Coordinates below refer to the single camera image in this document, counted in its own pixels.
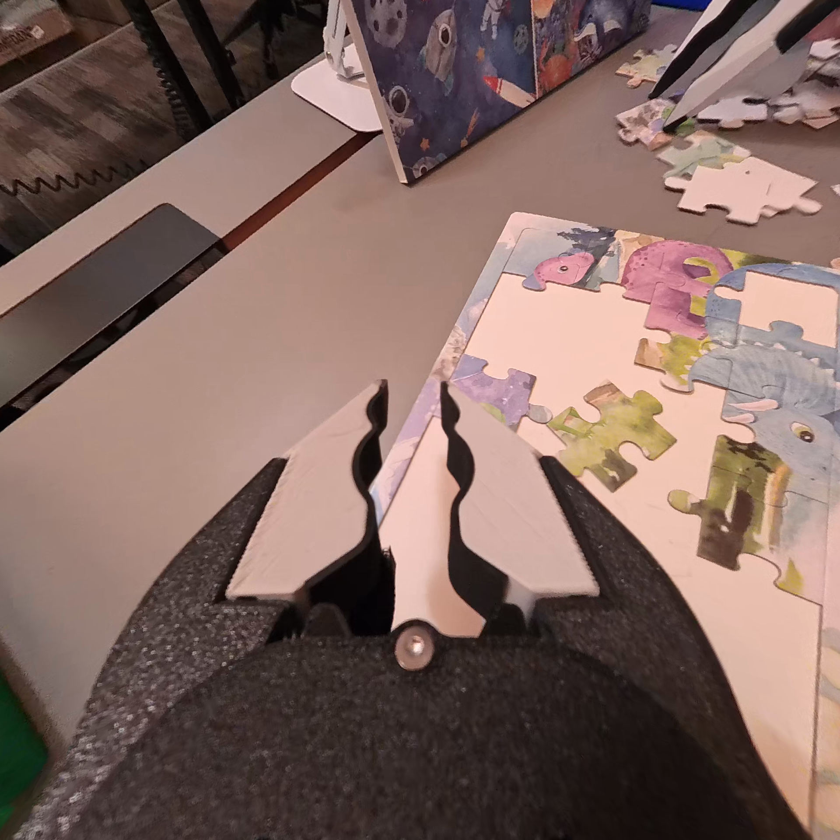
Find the grey desk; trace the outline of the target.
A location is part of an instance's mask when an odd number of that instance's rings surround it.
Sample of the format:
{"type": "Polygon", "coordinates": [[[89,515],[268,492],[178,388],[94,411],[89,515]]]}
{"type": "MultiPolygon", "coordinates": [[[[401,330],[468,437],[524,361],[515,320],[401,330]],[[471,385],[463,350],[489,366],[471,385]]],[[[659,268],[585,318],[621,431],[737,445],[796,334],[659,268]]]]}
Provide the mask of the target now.
{"type": "Polygon", "coordinates": [[[389,448],[514,212],[826,265],[838,126],[741,144],[818,181],[823,209],[755,227],[681,213],[615,115],[615,56],[419,183],[377,137],[2,431],[2,640],[49,746],[174,554],[272,456],[375,379],[389,448]]]}

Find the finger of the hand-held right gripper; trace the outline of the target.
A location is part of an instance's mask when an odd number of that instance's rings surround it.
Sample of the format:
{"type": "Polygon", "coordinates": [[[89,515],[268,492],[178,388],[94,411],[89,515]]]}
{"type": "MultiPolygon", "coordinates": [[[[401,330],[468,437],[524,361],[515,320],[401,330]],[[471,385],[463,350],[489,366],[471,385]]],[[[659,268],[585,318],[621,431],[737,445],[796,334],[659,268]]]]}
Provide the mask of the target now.
{"type": "Polygon", "coordinates": [[[710,2],[648,94],[650,100],[681,98],[692,81],[720,60],[740,70],[775,44],[797,16],[797,2],[710,2]]]}
{"type": "Polygon", "coordinates": [[[664,130],[675,130],[684,119],[725,98],[771,99],[789,90],[805,73],[811,42],[804,38],[784,53],[775,44],[747,66],[735,70],[720,60],[692,81],[682,99],[664,121],[664,130]]]}

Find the black flat pad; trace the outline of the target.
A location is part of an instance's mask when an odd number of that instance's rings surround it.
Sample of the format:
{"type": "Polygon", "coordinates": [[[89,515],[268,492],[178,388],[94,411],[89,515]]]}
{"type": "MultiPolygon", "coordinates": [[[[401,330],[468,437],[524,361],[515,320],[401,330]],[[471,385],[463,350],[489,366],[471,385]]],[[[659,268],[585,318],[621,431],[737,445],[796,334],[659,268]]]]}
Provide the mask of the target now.
{"type": "Polygon", "coordinates": [[[105,328],[220,244],[159,205],[1,317],[1,404],[12,403],[105,328]]]}

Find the black metal table frame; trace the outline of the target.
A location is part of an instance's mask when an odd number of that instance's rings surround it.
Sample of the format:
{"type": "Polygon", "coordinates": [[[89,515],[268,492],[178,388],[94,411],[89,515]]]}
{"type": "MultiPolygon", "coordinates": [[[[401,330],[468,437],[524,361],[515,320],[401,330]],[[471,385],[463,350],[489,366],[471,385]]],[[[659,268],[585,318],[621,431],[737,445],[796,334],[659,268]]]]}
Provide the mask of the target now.
{"type": "MultiPolygon", "coordinates": [[[[213,120],[147,2],[122,1],[122,5],[149,53],[155,74],[170,105],[179,137],[183,141],[192,140],[210,129],[213,120]]],[[[232,110],[241,108],[246,102],[245,94],[229,61],[228,51],[217,37],[203,3],[179,1],[178,5],[228,106],[232,110]]]]}

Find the cardboard box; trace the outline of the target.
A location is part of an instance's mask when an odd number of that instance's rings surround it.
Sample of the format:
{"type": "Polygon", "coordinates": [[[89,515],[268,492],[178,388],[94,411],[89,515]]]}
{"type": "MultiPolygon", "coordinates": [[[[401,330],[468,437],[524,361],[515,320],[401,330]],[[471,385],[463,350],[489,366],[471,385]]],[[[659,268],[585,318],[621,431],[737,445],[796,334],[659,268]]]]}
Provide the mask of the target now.
{"type": "Polygon", "coordinates": [[[68,15],[55,1],[2,1],[1,65],[71,32],[68,15]]]}

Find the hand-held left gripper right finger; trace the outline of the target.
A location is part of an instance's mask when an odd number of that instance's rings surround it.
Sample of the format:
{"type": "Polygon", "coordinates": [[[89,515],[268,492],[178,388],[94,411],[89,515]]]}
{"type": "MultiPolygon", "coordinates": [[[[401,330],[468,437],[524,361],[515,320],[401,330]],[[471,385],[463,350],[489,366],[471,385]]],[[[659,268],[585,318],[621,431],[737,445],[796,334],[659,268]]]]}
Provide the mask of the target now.
{"type": "Polygon", "coordinates": [[[539,453],[457,388],[440,387],[451,504],[448,578],[484,626],[526,633],[542,599],[601,593],[539,453]]]}

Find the group of assembled puzzle pieces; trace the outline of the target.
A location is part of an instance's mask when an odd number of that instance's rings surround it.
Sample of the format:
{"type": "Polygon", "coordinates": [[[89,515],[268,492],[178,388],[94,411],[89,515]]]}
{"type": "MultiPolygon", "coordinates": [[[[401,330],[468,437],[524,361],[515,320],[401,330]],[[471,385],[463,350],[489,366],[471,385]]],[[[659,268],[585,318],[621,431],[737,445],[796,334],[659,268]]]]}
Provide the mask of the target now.
{"type": "Polygon", "coordinates": [[[792,280],[838,291],[838,272],[805,264],[739,262],[734,253],[655,241],[626,261],[625,296],[647,303],[646,328],[668,343],[639,342],[636,362],[663,372],[662,385],[723,390],[721,418],[752,429],[749,444],[720,435],[707,495],[672,490],[668,503],[700,519],[697,555],[735,571],[743,554],[771,562],[776,586],[823,604],[827,522],[838,500],[838,337],[805,339],[803,327],[775,320],[743,324],[749,273],[759,283],[792,280]]]}

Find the green plastic bin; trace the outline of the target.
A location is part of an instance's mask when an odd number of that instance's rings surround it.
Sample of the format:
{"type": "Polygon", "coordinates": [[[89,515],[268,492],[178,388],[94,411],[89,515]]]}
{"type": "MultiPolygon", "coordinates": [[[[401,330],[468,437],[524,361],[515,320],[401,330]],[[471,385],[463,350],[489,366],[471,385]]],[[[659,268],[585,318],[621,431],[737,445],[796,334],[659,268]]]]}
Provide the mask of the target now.
{"type": "Polygon", "coordinates": [[[18,698],[1,675],[1,804],[7,806],[40,775],[47,750],[18,698]]]}

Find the pink dinosaur head puzzle piece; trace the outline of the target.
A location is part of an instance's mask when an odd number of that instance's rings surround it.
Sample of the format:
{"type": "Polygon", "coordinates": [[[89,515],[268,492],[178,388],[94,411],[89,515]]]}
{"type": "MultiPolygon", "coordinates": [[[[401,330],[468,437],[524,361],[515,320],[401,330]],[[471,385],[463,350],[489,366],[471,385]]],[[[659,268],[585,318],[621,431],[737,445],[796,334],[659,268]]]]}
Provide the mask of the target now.
{"type": "Polygon", "coordinates": [[[545,291],[550,284],[599,291],[618,283],[616,231],[573,225],[559,232],[529,227],[519,235],[506,270],[522,276],[522,286],[545,291]]]}

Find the pile of puzzle pieces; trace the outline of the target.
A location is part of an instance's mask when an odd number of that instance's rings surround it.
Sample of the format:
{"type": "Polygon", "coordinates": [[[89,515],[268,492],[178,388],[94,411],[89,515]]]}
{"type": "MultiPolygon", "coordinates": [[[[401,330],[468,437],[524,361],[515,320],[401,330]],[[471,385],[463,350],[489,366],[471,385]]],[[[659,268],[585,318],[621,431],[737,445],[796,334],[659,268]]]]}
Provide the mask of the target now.
{"type": "Polygon", "coordinates": [[[745,123],[768,119],[814,130],[838,122],[838,32],[831,38],[805,39],[812,45],[805,73],[774,98],[721,99],[675,130],[664,130],[664,121],[681,94],[648,99],[616,115],[622,142],[642,144],[667,164],[665,188],[681,193],[681,211],[703,214],[715,207],[730,222],[755,225],[761,217],[792,209],[813,215],[822,208],[808,196],[813,179],[769,163],[725,136],[745,123]]]}

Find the dinosaur puzzle tray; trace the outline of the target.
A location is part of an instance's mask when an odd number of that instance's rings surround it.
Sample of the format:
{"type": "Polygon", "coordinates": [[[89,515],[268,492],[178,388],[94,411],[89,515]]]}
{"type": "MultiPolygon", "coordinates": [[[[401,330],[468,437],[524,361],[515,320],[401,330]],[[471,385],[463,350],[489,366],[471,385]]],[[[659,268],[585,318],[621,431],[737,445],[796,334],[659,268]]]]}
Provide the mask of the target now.
{"type": "MultiPolygon", "coordinates": [[[[814,838],[838,838],[838,500],[829,511],[824,602],[779,589],[771,562],[743,554],[729,570],[697,555],[700,519],[672,508],[669,492],[707,495],[711,459],[720,435],[753,442],[750,427],[721,418],[723,390],[697,383],[692,392],[662,385],[663,372],[638,364],[641,340],[668,343],[670,334],[646,328],[648,304],[625,296],[621,284],[629,256],[671,240],[734,253],[741,263],[789,263],[774,257],[616,229],[618,283],[598,291],[548,285],[527,290],[506,265],[526,228],[559,232],[583,225],[515,213],[493,248],[446,345],[397,435],[372,495],[383,543],[396,558],[394,625],[423,618],[451,635],[473,635],[479,615],[462,603],[448,580],[448,507],[456,485],[445,465],[447,439],[440,423],[439,390],[464,354],[487,361],[497,378],[518,369],[537,377],[531,401],[553,417],[572,406],[598,421],[585,394],[612,382],[627,396],[646,391],[664,410],[656,416],[677,439],[648,460],[633,444],[621,455],[636,475],[615,492],[590,470],[577,479],[620,520],[678,585],[717,652],[765,766],[794,813],[814,838]]],[[[740,320],[767,329],[775,320],[803,327],[806,340],[838,337],[838,291],[792,280],[766,285],[749,273],[740,320]]],[[[521,419],[515,431],[540,455],[564,448],[548,425],[521,419]]]]}

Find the green grass puzzle piece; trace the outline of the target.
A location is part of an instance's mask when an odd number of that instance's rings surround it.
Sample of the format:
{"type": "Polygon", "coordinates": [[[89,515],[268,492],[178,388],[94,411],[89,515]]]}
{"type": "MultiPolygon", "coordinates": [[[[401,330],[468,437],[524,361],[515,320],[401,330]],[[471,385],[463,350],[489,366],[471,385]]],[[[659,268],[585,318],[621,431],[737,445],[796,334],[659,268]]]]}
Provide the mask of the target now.
{"type": "Polygon", "coordinates": [[[605,381],[584,396],[600,417],[589,422],[568,407],[551,421],[548,428],[563,443],[555,458],[573,475],[585,470],[615,492],[637,473],[637,468],[620,453],[624,444],[638,447],[645,458],[654,460],[676,444],[676,437],[656,421],[664,410],[660,401],[646,391],[633,396],[605,381]]]}

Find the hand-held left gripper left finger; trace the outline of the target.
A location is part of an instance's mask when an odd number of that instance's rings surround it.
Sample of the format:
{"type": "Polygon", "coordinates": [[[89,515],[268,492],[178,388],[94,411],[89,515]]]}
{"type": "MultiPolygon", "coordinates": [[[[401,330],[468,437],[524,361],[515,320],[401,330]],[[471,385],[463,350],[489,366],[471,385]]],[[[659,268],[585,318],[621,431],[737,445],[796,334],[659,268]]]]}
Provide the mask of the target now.
{"type": "Polygon", "coordinates": [[[387,381],[375,381],[282,456],[228,600],[285,602],[301,618],[332,605],[354,635],[390,632],[391,557],[371,497],[388,394],[387,381]]]}

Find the colourful puzzle box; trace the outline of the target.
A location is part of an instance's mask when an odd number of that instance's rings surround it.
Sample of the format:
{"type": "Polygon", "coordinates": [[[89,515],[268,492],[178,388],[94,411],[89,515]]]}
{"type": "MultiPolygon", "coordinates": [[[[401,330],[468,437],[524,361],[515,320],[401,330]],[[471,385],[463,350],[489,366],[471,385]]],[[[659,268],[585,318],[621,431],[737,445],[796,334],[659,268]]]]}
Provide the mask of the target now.
{"type": "Polygon", "coordinates": [[[645,31],[650,1],[343,2],[411,184],[645,31]]]}

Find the white stand base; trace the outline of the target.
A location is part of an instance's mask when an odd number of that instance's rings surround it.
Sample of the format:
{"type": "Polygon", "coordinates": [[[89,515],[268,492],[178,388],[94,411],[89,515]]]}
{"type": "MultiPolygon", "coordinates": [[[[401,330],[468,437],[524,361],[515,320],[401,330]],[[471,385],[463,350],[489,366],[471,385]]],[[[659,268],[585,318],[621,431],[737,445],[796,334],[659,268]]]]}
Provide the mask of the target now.
{"type": "Polygon", "coordinates": [[[324,58],[293,78],[292,91],[354,132],[380,133],[382,122],[341,1],[328,2],[322,39],[324,58]]]}

